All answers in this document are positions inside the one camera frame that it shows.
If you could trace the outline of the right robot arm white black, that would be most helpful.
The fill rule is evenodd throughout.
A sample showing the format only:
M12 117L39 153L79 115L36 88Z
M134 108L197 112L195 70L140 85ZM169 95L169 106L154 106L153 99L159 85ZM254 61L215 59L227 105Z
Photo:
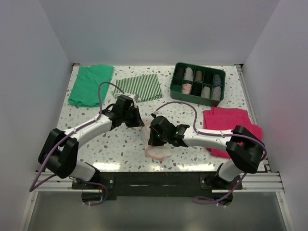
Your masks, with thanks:
M215 185L226 189L242 173L254 174L266 156L262 141L243 126L232 130L197 130L189 125L173 125L157 116L150 123L148 144L152 147L171 144L174 147L204 147L227 152L230 159L223 163L214 177Z

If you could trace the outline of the white pink-trimmed underwear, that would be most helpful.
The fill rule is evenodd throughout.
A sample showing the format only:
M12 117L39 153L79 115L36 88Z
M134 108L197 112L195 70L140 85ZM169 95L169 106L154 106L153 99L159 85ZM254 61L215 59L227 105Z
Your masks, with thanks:
M141 128L141 136L145 149L145 156L154 160L164 161L171 157L171 148L169 146L152 147L148 144L150 138L150 123L144 122L144 127Z

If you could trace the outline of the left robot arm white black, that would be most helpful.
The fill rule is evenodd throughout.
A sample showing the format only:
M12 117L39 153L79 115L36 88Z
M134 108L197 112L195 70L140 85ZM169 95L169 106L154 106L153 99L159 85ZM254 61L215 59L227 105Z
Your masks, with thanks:
M82 179L89 189L100 183L100 171L77 159L78 150L97 136L125 124L128 128L143 127L137 94L120 95L116 102L101 110L93 119L67 130L53 129L41 150L38 162L61 179Z

